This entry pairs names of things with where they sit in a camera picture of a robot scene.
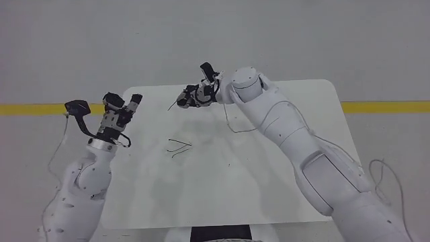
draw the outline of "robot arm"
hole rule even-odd
[[[321,214],[333,218],[346,241],[411,241],[399,218],[371,192],[362,168],[311,134],[295,105],[268,78],[247,67],[231,80],[223,79],[220,88],[217,102],[235,103],[281,149],[294,167],[300,191]]]
[[[87,155],[71,163],[64,173],[54,212],[43,219],[45,240],[49,242],[89,241],[96,230],[103,206],[105,193],[111,180],[110,161],[114,158],[120,136],[130,122],[141,95],[133,95],[130,103],[116,94],[108,93],[103,98],[105,114],[97,134],[91,134],[84,121],[84,115],[91,111],[87,102],[75,100],[66,103],[69,115],[74,116],[79,128],[91,138],[87,143]]]

